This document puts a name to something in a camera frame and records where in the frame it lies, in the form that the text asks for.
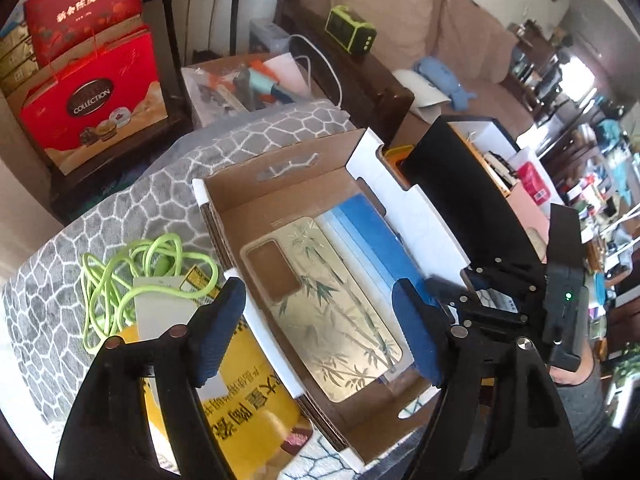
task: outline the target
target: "cardboard box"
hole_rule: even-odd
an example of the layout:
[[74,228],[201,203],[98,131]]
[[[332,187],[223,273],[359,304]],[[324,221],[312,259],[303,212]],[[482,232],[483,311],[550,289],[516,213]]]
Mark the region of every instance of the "cardboard box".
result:
[[[209,197],[198,203],[209,200],[203,213],[223,267],[235,265],[247,285],[250,298],[244,315],[262,350],[305,414],[356,471],[428,422],[434,399],[409,418],[398,415],[430,383],[410,368],[388,384],[375,381],[343,402],[331,402],[260,300],[241,251],[292,221],[316,218],[358,193],[373,193],[420,272],[463,285],[460,270],[468,258],[420,188],[402,188],[380,156],[382,145],[371,130],[335,134],[229,166],[204,184],[194,182],[196,196],[198,188],[206,186],[203,192]],[[269,168],[310,160],[315,154],[310,166],[294,167],[268,180],[258,178]],[[254,305],[259,312],[254,312]]]

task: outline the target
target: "orange item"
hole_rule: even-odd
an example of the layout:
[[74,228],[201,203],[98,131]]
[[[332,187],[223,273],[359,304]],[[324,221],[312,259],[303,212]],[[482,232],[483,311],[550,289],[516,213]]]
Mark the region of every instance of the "orange item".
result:
[[260,60],[252,61],[251,63],[249,63],[249,66],[254,70],[257,70],[261,74],[264,74],[268,78],[273,79],[277,84],[280,83],[280,78],[276,75],[276,73]]
[[402,171],[400,170],[400,165],[404,162],[404,160],[409,156],[409,154],[414,150],[415,146],[410,144],[406,146],[398,146],[397,148],[391,148],[386,150],[384,159],[388,162],[389,168],[396,176],[396,180],[400,182],[405,188],[409,189],[410,185],[407,179],[405,179]]

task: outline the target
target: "white pillow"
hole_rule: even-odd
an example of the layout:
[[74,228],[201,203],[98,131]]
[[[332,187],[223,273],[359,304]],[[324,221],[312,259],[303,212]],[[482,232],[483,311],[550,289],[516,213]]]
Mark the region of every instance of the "white pillow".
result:
[[451,101],[430,81],[413,70],[396,70],[393,74],[402,86],[413,92],[415,100],[412,108],[424,108]]

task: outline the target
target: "red package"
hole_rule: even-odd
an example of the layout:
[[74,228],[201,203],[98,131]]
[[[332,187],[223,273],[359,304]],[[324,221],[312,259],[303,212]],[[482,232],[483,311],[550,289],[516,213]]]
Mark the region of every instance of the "red package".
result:
[[549,188],[546,186],[545,181],[531,162],[525,162],[516,170],[516,172],[518,173],[519,179],[522,181],[524,189],[529,193],[529,196],[537,206],[551,200]]
[[166,118],[151,33],[145,27],[68,65],[20,117],[64,174]]
[[142,12],[142,0],[27,0],[24,15],[40,66]]

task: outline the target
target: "gray blanket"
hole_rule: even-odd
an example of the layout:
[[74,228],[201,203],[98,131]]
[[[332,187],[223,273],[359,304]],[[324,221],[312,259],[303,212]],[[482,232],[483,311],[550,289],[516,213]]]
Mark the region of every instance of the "gray blanket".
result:
[[[184,154],[183,148],[174,147],[168,166],[154,166],[148,176],[85,213],[32,256],[6,284],[2,299],[14,355],[43,419],[66,420],[91,364],[81,340],[83,253],[106,261],[130,241],[172,232],[180,235],[187,250],[214,255],[191,191],[194,178],[300,140],[352,128],[346,112],[323,100],[263,114],[226,137],[201,130],[191,139],[192,151]],[[350,479],[354,472],[316,431],[287,475]]]

